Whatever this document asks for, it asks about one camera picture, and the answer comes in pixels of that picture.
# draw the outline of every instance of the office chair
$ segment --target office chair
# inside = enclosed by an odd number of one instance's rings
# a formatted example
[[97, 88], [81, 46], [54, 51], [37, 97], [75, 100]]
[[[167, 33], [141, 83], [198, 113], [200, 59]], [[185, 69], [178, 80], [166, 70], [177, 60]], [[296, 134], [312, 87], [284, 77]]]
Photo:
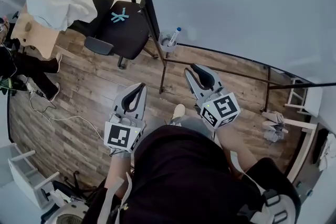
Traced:
[[[91, 202], [93, 202], [94, 200], [94, 197], [97, 193], [97, 191], [104, 187], [104, 184], [105, 184], [105, 180], [99, 185], [99, 187], [93, 187], [93, 188], [90, 188], [90, 189], [80, 189], [79, 186], [78, 186], [78, 182], [77, 182], [77, 178], [76, 178], [76, 175], [78, 175], [79, 172], [78, 171], [75, 171], [73, 173], [73, 176], [74, 176], [74, 182], [75, 182], [75, 185], [72, 185], [71, 183], [69, 183], [68, 181], [68, 178], [65, 177], [64, 178], [64, 181], [65, 183], [67, 184], [64, 184], [64, 183], [61, 183], [59, 181], [56, 181], [54, 180], [52, 182], [52, 186], [54, 187], [54, 190], [57, 190], [59, 189], [62, 193], [64, 193], [66, 196], [68, 197], [76, 197], [78, 198], [79, 200], [82, 200], [82, 202], [87, 205], [88, 203], [88, 206], [90, 205]], [[86, 196], [85, 193], [87, 192], [91, 192], [91, 194], [89, 196]], [[42, 191], [43, 195], [45, 196], [46, 199], [49, 200], [49, 196], [50, 194], [49, 193], [45, 193], [45, 191]], [[44, 224], [46, 223], [46, 221], [48, 221], [48, 219], [54, 214], [56, 213], [58, 210], [60, 209], [60, 207], [57, 205], [57, 204], [54, 204], [50, 209], [49, 211], [47, 211], [46, 213], [44, 213], [42, 216], [41, 216], [41, 224]]]
[[[144, 46], [149, 38], [149, 30], [145, 19], [140, 13], [139, 4], [136, 0], [116, 1], [114, 0], [93, 0], [98, 16], [90, 23], [75, 21], [69, 28], [73, 29], [87, 38], [85, 47], [101, 55], [119, 55], [118, 67], [124, 69], [123, 58], [133, 60], [142, 50], [145, 50], [153, 58], [156, 54], [151, 53]], [[112, 12], [129, 15], [125, 21], [113, 23]]]

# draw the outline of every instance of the person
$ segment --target person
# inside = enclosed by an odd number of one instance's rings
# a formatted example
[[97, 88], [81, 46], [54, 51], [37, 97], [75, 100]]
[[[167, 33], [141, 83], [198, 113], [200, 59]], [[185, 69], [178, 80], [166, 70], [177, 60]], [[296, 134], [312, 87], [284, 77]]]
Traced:
[[53, 102], [56, 95], [60, 91], [58, 82], [52, 83], [45, 73], [58, 73], [62, 54], [57, 54], [55, 58], [48, 61], [41, 61], [36, 57], [12, 52], [0, 47], [0, 77], [2, 80], [13, 76], [25, 75], [30, 77], [35, 84], [40, 88], [45, 97]]
[[[242, 207], [261, 210], [265, 201], [246, 175], [264, 189], [289, 196], [298, 218], [299, 196], [270, 158], [257, 161], [232, 125], [216, 130], [219, 147], [201, 119], [184, 114], [185, 107], [179, 104], [170, 125], [157, 128], [139, 142], [129, 194], [125, 194], [129, 185], [126, 173], [130, 172], [131, 156], [112, 155], [104, 187], [97, 191], [82, 224], [97, 223], [107, 190], [118, 178], [125, 181], [113, 197], [108, 224], [249, 223], [238, 215]], [[234, 168], [230, 151], [237, 153], [246, 175]], [[124, 196], [127, 199], [116, 220], [116, 208]]]

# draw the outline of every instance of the sneaker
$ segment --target sneaker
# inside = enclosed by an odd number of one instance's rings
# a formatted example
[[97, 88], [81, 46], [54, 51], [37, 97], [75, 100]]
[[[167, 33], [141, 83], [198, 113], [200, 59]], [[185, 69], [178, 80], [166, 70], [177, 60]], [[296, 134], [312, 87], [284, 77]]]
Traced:
[[175, 110], [174, 110], [174, 114], [173, 114], [173, 118], [177, 118], [177, 117], [182, 117], [185, 115], [185, 106], [183, 104], [178, 104], [176, 107], [175, 107]]
[[53, 102], [55, 100], [55, 97], [58, 95], [58, 93], [59, 93], [59, 91], [61, 89], [61, 87], [60, 87], [60, 85], [59, 85], [58, 82], [55, 83], [55, 86], [57, 87], [57, 92], [55, 93], [55, 95], [51, 99], [49, 99], [49, 102]]
[[58, 70], [57, 70], [57, 73], [59, 72], [59, 69], [61, 67], [61, 61], [62, 61], [62, 57], [63, 57], [63, 54], [61, 54], [60, 52], [56, 54], [56, 60], [58, 62]]

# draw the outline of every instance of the wooden floor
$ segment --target wooden floor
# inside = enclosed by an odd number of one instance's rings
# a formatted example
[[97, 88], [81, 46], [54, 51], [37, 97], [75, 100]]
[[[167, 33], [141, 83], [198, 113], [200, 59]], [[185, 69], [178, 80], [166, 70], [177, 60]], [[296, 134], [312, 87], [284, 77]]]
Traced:
[[[159, 59], [152, 59], [143, 51], [135, 60], [127, 61], [125, 70], [120, 70], [117, 67], [118, 56], [96, 55], [86, 49], [83, 42], [84, 37], [71, 30], [60, 34], [58, 38], [53, 55], [59, 51], [64, 54], [61, 70], [49, 77], [60, 83], [61, 92], [54, 101], [57, 109], [48, 109], [46, 117], [64, 119], [79, 115], [89, 120], [103, 136], [104, 123], [109, 118], [116, 94], [139, 82], [145, 82], [148, 87], [145, 120], [152, 115], [169, 120], [179, 103], [186, 106], [187, 114], [197, 115], [192, 108], [195, 99], [183, 75], [186, 66], [168, 63], [164, 93], [160, 95], [163, 66]], [[152, 41], [148, 42], [147, 47], [153, 49]], [[41, 59], [37, 50], [28, 50], [28, 53]], [[215, 52], [180, 47], [170, 57], [267, 78], [263, 66]], [[269, 156], [285, 171], [297, 147], [300, 130], [290, 128], [285, 139], [277, 143], [265, 141], [261, 129], [265, 119], [259, 110], [264, 106], [266, 85], [227, 73], [220, 73], [220, 77], [224, 86], [234, 92], [242, 109], [233, 123], [237, 135], [244, 138], [258, 159]], [[287, 77], [275, 72], [272, 72], [272, 79], [289, 82]], [[303, 116], [296, 113], [295, 109], [285, 110], [283, 105], [288, 94], [288, 90], [272, 91], [269, 108], [283, 113], [287, 118], [303, 120]], [[48, 105], [39, 96], [33, 97], [31, 102], [40, 110]], [[52, 126], [49, 126], [42, 115], [32, 111], [26, 92], [17, 93], [11, 98], [10, 120], [12, 139], [24, 152], [36, 150], [33, 162], [45, 176], [58, 170], [69, 177], [73, 171], [79, 170], [83, 183], [98, 185], [107, 175], [109, 150], [85, 121], [79, 118], [52, 120]]]

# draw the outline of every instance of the whiteboard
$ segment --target whiteboard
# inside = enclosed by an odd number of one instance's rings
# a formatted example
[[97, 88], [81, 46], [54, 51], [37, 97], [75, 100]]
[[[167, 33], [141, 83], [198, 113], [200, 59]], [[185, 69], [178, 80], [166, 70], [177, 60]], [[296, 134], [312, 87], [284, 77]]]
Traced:
[[152, 0], [178, 42], [336, 81], [336, 0]]

